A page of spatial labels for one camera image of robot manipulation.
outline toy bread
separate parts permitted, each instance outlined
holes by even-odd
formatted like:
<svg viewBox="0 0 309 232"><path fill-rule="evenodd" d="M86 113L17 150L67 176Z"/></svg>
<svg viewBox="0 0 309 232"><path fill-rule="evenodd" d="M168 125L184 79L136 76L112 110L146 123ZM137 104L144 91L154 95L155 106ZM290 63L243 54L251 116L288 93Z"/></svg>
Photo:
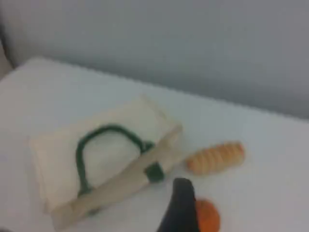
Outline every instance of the toy bread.
<svg viewBox="0 0 309 232"><path fill-rule="evenodd" d="M245 150L242 144L233 142L197 151L186 160L186 164L191 172L205 175L241 164L244 159Z"/></svg>

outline gray wall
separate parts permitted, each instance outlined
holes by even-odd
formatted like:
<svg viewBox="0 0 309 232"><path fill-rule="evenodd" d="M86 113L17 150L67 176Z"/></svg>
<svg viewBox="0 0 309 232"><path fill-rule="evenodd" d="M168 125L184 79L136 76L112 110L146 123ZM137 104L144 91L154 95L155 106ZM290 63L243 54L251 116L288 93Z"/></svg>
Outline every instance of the gray wall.
<svg viewBox="0 0 309 232"><path fill-rule="evenodd" d="M308 0L0 0L37 54L309 117Z"/></svg>

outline table surface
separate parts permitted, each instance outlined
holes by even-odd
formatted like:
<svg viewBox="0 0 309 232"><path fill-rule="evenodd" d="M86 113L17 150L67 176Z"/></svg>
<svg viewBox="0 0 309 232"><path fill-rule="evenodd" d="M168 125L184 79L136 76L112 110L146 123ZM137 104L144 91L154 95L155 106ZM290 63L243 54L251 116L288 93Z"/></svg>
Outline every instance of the table surface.
<svg viewBox="0 0 309 232"><path fill-rule="evenodd" d="M240 140L245 163L208 177L193 176L180 165L164 182L66 231L154 232L177 176L191 179L196 195L216 204L221 232L309 231L307 122L39 58L0 82L0 228L54 231L42 213L29 137L142 93L183 123L185 151Z"/></svg>

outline toy orange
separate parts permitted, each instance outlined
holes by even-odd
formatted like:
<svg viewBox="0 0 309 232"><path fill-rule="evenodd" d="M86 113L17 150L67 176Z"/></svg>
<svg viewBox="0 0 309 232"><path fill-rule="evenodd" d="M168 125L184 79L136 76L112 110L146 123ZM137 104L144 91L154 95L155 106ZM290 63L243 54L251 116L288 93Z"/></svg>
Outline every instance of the toy orange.
<svg viewBox="0 0 309 232"><path fill-rule="evenodd" d="M220 215L215 206L207 200L196 201L197 221L200 232L218 232Z"/></svg>

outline green handle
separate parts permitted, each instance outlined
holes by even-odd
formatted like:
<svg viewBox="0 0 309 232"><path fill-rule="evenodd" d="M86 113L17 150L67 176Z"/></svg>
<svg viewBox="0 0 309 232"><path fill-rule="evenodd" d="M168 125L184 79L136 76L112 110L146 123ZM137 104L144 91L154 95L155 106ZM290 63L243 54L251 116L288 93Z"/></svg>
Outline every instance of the green handle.
<svg viewBox="0 0 309 232"><path fill-rule="evenodd" d="M104 126L101 126L91 131L78 142L78 145L76 148L76 167L77 167L77 172L78 172L78 176L80 180L80 190L78 193L78 197L84 194L90 193L92 191L92 187L89 184L87 180L87 176L86 176L85 163L84 163L84 158L83 158L84 148L87 145L87 143L90 142L92 139L94 139L95 137L99 135L107 133L107 132L116 132L116 133L124 135L126 138L132 141L132 143L134 143L140 149L141 155L149 151L155 146L153 142L143 141L135 133L117 124L104 125Z"/></svg>

